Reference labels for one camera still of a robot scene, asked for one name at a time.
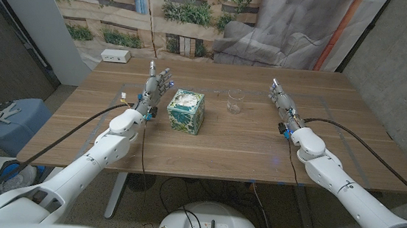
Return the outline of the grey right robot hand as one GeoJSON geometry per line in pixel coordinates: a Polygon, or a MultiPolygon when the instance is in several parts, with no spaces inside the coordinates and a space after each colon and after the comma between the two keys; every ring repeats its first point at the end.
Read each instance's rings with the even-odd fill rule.
{"type": "Polygon", "coordinates": [[[269,98],[275,103],[278,114],[287,130],[295,132],[306,127],[305,122],[297,112],[296,104],[290,95],[286,94],[276,78],[272,80],[269,98]]]}

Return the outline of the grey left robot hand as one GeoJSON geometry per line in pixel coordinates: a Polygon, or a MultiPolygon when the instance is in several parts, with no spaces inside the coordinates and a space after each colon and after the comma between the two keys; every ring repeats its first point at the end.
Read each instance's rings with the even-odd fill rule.
{"type": "Polygon", "coordinates": [[[151,60],[149,78],[146,80],[143,92],[138,96],[138,102],[133,106],[133,109],[140,112],[145,120],[156,117],[161,96],[174,85],[174,82],[169,80],[172,77],[170,68],[166,68],[159,74],[156,70],[155,61],[151,60]]]}

